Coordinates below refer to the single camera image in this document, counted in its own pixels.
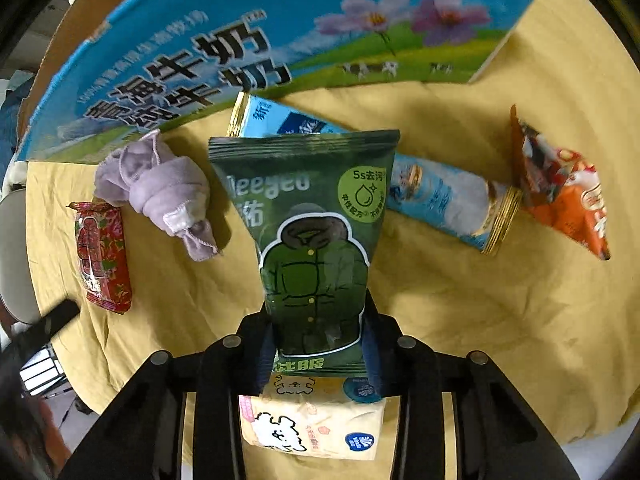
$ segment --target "yellow tablecloth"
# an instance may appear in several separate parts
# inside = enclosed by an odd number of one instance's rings
[[[612,430],[636,409],[640,74],[586,0],[536,0],[473,85],[321,89],[285,101],[354,129],[399,128],[400,152],[504,182],[510,181],[508,112],[515,102],[552,143],[591,159],[607,202],[611,261],[599,261],[524,212],[496,257],[388,212],[369,286],[381,311],[437,351],[489,353],[563,442]],[[210,177],[208,216],[224,255],[194,263],[179,240],[124,208],[134,297],[124,316],[84,300],[76,271],[74,212],[65,206],[91,199],[95,167],[30,165],[27,242],[36,295],[43,311],[65,295],[81,302],[79,321],[54,346],[70,382],[98,412],[154,350],[203,350],[262,303],[254,244],[206,158],[207,139],[224,135],[229,115],[164,136]],[[391,402],[373,463],[247,447],[249,478],[320,479],[332,470],[388,478],[396,413]]]

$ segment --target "green snack bag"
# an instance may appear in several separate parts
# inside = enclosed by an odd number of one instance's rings
[[[213,137],[209,160],[256,243],[288,374],[365,376],[362,313],[400,133]]]

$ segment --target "flower illustration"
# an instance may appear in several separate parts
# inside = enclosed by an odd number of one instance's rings
[[[474,25],[491,21],[482,5],[463,5],[462,0],[421,0],[414,10],[411,29],[426,32],[422,43],[435,46],[446,43],[458,45],[476,36]]]
[[[122,217],[120,216],[120,210],[113,208],[105,212],[104,217],[107,220],[108,229],[111,230],[111,235],[114,238],[122,237]]]
[[[314,19],[321,34],[375,32],[380,35],[392,54],[395,54],[386,33],[391,25],[410,18],[410,0],[342,0],[343,14],[326,14]]]

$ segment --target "orange snack bag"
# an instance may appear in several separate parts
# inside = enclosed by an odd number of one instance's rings
[[[548,225],[609,260],[607,208],[593,164],[577,152],[554,148],[520,121],[511,107],[513,175],[524,192],[524,207]]]

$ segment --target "cartoon jacket illustration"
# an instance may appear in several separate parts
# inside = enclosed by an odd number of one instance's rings
[[[343,220],[313,216],[289,223],[260,272],[284,355],[335,351],[358,340],[367,264]]]

